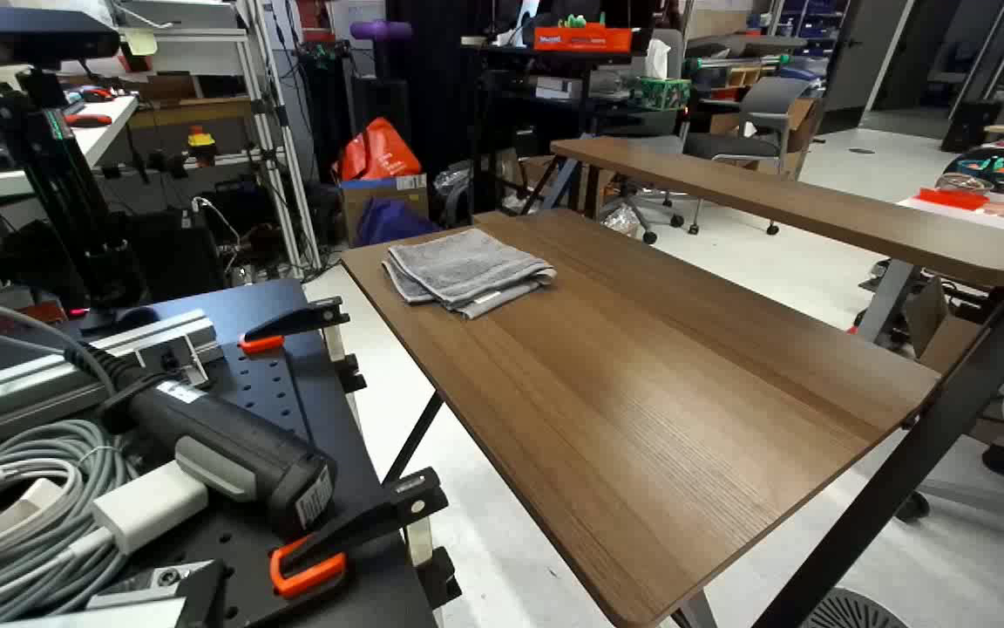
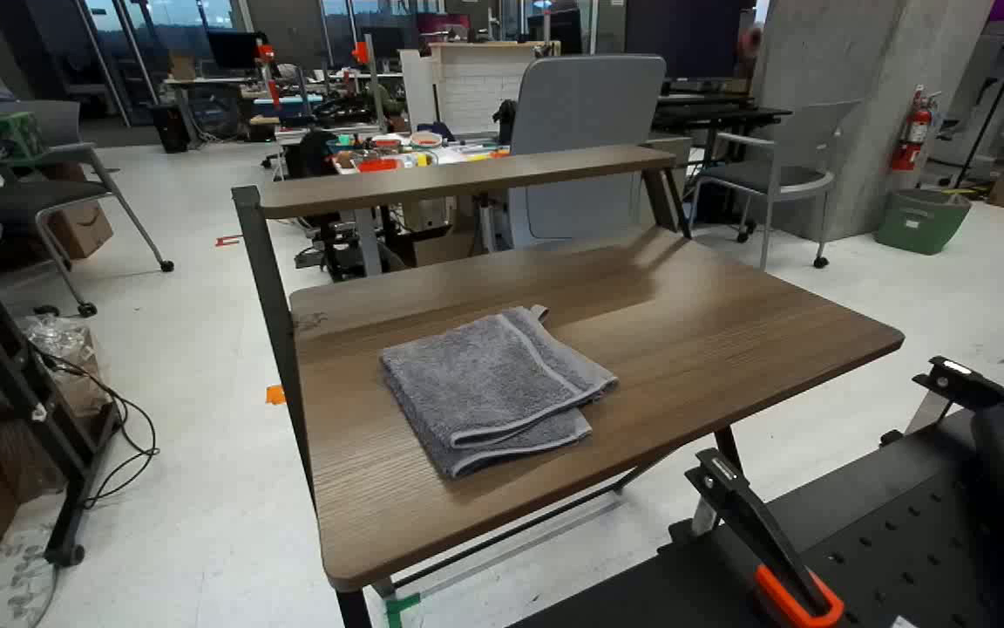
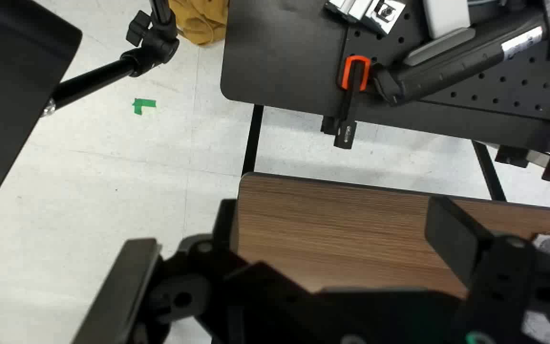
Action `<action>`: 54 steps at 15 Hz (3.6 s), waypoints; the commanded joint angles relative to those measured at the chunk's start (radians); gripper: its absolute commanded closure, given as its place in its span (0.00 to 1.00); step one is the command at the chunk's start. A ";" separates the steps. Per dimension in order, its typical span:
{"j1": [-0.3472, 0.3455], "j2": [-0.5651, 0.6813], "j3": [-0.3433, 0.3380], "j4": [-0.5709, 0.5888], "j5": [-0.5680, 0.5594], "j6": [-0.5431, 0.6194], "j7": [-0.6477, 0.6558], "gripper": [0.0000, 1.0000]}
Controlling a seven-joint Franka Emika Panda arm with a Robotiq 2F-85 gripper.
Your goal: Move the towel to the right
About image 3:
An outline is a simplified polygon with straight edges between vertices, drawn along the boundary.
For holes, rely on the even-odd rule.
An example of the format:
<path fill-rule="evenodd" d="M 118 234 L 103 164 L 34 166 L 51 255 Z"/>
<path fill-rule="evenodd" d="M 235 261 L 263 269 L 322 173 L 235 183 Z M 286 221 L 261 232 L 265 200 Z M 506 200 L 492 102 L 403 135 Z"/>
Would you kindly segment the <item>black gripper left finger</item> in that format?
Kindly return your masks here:
<path fill-rule="evenodd" d="M 72 344 L 147 344 L 139 313 L 158 255 L 160 244 L 154 238 L 130 238 L 122 244 Z"/>

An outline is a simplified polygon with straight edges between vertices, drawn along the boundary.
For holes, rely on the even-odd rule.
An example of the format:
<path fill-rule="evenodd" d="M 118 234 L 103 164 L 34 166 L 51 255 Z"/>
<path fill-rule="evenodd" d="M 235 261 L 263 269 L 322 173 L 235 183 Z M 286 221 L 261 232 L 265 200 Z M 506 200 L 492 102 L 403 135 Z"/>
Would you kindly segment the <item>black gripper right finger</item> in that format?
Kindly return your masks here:
<path fill-rule="evenodd" d="M 452 198 L 431 196 L 424 236 L 471 296 L 494 234 Z"/>

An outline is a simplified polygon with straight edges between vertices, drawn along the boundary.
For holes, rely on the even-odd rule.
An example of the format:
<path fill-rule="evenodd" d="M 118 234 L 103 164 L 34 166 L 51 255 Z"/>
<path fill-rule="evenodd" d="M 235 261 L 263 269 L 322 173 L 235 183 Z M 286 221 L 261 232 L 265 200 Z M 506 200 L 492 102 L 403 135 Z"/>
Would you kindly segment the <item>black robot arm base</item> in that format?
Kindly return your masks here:
<path fill-rule="evenodd" d="M 374 85 L 389 104 L 403 104 L 441 91 L 490 68 L 550 34 L 550 11 L 527 7 L 475 26 L 475 36 L 414 66 L 378 66 Z"/>

